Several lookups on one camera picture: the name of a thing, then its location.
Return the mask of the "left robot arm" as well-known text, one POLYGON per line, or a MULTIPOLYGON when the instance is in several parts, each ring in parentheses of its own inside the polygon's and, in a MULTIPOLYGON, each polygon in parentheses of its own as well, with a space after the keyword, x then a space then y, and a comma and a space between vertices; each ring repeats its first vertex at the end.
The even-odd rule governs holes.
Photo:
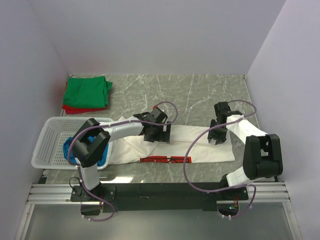
POLYGON ((124 120, 102 124, 95 118, 84 122, 71 139, 67 160, 76 158, 79 183, 92 198, 103 197, 102 184, 98 176, 98 161, 109 143, 131 136, 144 136, 147 142, 170 142, 172 121, 167 114, 155 106, 151 112, 135 114, 124 120))

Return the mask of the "white t shirt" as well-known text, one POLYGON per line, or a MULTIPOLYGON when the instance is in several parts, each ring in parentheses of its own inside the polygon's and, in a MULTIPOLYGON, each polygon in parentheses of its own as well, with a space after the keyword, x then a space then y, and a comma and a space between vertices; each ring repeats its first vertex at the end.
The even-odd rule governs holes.
MULTIPOLYGON (((172 125, 170 143, 148 142, 140 136, 128 136, 112 142, 111 154, 106 162, 110 165, 120 165, 138 162, 141 158, 150 156, 184 157, 191 143, 207 127, 172 125)), ((221 144, 208 142, 203 135, 192 147, 188 156, 192 163, 234 162, 230 134, 221 144)))

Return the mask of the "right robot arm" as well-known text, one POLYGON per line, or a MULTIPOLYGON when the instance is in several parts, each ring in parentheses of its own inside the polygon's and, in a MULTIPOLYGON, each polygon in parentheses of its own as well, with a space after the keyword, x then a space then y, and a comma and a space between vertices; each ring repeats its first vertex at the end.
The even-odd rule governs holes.
POLYGON ((227 141, 232 132, 244 144, 242 166, 224 175, 222 188, 250 184, 263 178, 273 178, 283 173, 283 158, 280 137, 268 134, 246 120, 243 113, 231 110, 227 101, 214 105, 216 118, 210 122, 208 142, 216 145, 227 141))

